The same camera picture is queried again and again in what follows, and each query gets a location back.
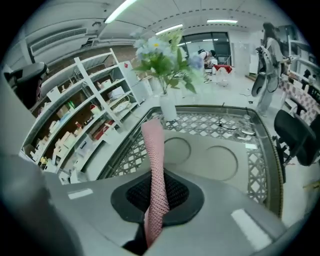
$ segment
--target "black chair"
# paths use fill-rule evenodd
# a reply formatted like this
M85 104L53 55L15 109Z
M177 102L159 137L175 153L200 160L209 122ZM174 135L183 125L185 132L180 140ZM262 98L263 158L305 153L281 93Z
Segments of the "black chair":
M272 137L275 141L279 155L283 182L286 182L285 166L296 157L303 166L310 166L319 155L320 151L320 114L308 126L300 117L301 111L307 111L296 99L291 98L297 104L294 117L284 110L279 110L274 120L274 129L279 135Z

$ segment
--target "ceiling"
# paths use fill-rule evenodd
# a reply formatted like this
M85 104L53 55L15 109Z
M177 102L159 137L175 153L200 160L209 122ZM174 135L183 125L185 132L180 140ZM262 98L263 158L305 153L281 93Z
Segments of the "ceiling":
M147 37L183 24L184 35L228 30L257 31L264 22L275 26L291 21L268 0L137 0L117 19L104 20L124 0L48 0L23 26L26 42L32 43L71 28L86 27L100 39L128 39L143 28ZM238 20L236 25L207 24L208 19Z

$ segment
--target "pink strap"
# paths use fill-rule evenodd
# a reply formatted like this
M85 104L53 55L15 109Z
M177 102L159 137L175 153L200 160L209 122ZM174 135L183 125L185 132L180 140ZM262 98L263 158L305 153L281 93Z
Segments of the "pink strap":
M150 247L161 233L163 215L169 212L164 178L165 135L158 119L145 122L141 130L151 167L150 206L144 222L146 243Z

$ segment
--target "long hair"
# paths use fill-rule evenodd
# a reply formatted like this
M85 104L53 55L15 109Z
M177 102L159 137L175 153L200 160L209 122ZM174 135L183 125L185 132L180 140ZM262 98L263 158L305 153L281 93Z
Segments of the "long hair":
M263 45L264 47L267 47L267 41L268 38L273 38L275 40L278 40L275 34L275 26L272 25L270 22L263 23L264 28L264 37L263 37Z

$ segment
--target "window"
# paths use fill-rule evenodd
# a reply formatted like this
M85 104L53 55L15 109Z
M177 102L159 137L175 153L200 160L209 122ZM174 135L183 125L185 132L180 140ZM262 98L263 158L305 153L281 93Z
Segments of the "window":
M231 65L230 58L230 44L228 34L226 32L211 32L211 33L200 33L190 34L182 37L180 42L186 53L189 55L197 53L199 50L204 49L205 51L214 50L215 57L219 64Z

